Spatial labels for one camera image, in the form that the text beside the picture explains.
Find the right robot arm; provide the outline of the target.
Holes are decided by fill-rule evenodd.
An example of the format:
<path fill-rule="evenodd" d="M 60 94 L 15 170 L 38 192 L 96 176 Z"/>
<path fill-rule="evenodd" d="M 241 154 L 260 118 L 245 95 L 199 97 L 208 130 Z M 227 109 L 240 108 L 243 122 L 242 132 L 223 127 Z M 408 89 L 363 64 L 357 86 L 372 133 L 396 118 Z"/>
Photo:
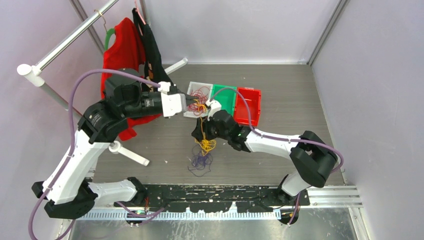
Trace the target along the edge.
<path fill-rule="evenodd" d="M 290 159 L 295 172 L 278 186 L 277 198 L 291 205 L 297 194 L 308 187 L 325 186 L 336 162 L 335 152 L 312 131 L 301 135 L 280 135 L 238 124 L 225 110 L 212 117 L 200 117 L 191 133 L 197 141 L 223 139 L 237 151 L 266 153 Z"/>

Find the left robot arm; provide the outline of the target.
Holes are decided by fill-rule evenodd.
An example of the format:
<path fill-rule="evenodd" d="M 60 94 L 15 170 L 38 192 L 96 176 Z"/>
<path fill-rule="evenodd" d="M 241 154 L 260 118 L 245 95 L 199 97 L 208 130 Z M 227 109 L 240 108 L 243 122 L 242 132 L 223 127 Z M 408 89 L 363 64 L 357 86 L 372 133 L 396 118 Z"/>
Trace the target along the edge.
<path fill-rule="evenodd" d="M 141 206 L 147 190 L 135 177 L 93 183 L 86 175 L 99 156 L 129 127 L 129 119 L 154 115 L 170 118 L 187 111 L 196 97 L 170 82 L 143 79 L 134 69 L 105 69 L 104 98 L 89 106 L 77 124 L 70 122 L 71 144 L 52 175 L 32 185 L 44 210 L 53 219 L 75 220 L 92 208 L 122 203 Z"/>

